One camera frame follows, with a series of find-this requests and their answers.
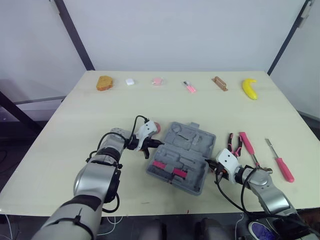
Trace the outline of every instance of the white eraser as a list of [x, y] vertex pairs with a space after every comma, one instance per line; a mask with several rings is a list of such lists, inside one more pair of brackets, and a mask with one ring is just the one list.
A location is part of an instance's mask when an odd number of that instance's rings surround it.
[[125, 82], [126, 82], [126, 84], [127, 84], [128, 86], [135, 84], [135, 80], [133, 80], [132, 78], [126, 79]]

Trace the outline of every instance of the banana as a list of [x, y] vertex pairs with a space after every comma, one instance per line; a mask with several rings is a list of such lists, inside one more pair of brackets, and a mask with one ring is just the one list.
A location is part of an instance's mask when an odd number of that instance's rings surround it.
[[257, 80], [252, 79], [252, 78], [246, 78], [243, 83], [242, 83], [242, 88], [243, 91], [245, 92], [245, 94], [248, 95], [249, 98], [253, 99], [253, 100], [257, 100], [258, 99], [258, 95], [255, 92], [255, 90], [251, 87], [251, 83], [255, 83]]

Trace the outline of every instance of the screwdriver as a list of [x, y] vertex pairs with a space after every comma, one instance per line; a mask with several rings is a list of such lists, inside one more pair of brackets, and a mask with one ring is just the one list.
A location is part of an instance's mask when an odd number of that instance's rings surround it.
[[289, 183], [293, 183], [295, 181], [294, 176], [291, 174], [288, 166], [285, 164], [285, 162], [283, 161], [282, 157], [279, 157], [278, 154], [276, 153], [274, 147], [272, 146], [271, 142], [269, 141], [268, 138], [265, 139], [266, 143], [270, 146], [270, 148], [272, 149], [272, 151], [274, 152], [276, 158], [275, 161], [278, 164], [282, 175], [284, 176], [285, 180], [287, 180]]
[[257, 158], [256, 158], [256, 156], [255, 156], [255, 150], [254, 150], [254, 148], [252, 147], [252, 145], [251, 145], [251, 143], [250, 143], [250, 141], [249, 141], [246, 133], [245, 133], [244, 131], [241, 131], [241, 132], [239, 132], [239, 135], [242, 137], [242, 141], [243, 141], [243, 143], [244, 143], [244, 146], [245, 146], [246, 150], [249, 152], [249, 154], [251, 154], [255, 166], [256, 166], [258, 169], [262, 169], [262, 170], [264, 170], [264, 171], [272, 174], [273, 171], [272, 171], [271, 168], [262, 168], [262, 167], [260, 166], [260, 163], [258, 162], [258, 160], [257, 160]]

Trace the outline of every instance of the black metal frame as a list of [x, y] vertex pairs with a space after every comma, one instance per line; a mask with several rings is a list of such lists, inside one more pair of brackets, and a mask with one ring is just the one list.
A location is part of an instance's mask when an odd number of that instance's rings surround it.
[[60, 18], [64, 24], [64, 27], [66, 31], [68, 32], [71, 41], [73, 42], [73, 45], [78, 52], [85, 69], [89, 70], [95, 70], [94, 65], [91, 62], [91, 59], [87, 53], [87, 50], [85, 49], [84, 44], [82, 43], [80, 36], [78, 34], [78, 31], [74, 25], [74, 22], [72, 21], [70, 14], [66, 8], [66, 5], [63, 0], [54, 0], [56, 7], [59, 10]]
[[299, 14], [298, 14], [298, 16], [296, 17], [296, 19], [295, 19], [295, 21], [294, 21], [294, 23], [293, 23], [293, 25], [292, 25], [292, 27], [291, 27], [291, 30], [290, 30], [288, 36], [287, 36], [286, 39], [284, 40], [284, 42], [283, 42], [283, 44], [282, 44], [282, 46], [281, 46], [278, 54], [275, 56], [275, 59], [273, 60], [273, 63], [271, 64], [271, 66], [270, 66], [270, 68], [269, 68], [269, 70], [268, 70], [268, 73], [267, 73], [269, 76], [271, 75], [272, 71], [275, 69], [275, 67], [276, 67], [277, 63], [279, 62], [282, 54], [285, 52], [285, 50], [286, 50], [286, 48], [287, 48], [287, 46], [288, 46], [291, 38], [292, 38], [293, 35], [295, 34], [295, 32], [296, 32], [297, 28], [299, 27], [301, 21], [303, 20], [303, 18], [301, 17], [301, 15], [302, 15], [302, 13], [304, 12], [304, 10], [305, 10], [308, 2], [309, 2], [309, 0], [305, 0], [305, 2], [304, 2], [304, 4], [303, 4], [303, 6], [302, 6], [302, 8], [301, 8], [301, 10], [300, 10], [300, 12], [299, 12]]
[[7, 96], [0, 91], [0, 106], [5, 108], [9, 113], [15, 116], [20, 122], [26, 125], [29, 129], [39, 134], [42, 127], [33, 121], [27, 114], [18, 108]]

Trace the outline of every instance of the white wall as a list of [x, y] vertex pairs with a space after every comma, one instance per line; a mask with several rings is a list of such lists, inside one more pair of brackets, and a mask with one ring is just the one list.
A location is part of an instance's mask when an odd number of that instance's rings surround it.
[[0, 91], [14, 102], [65, 96], [86, 70], [51, 4], [0, 1]]
[[292, 105], [320, 119], [320, 2], [316, 0], [298, 28], [271, 78]]
[[268, 71], [304, 0], [65, 0], [96, 70]]

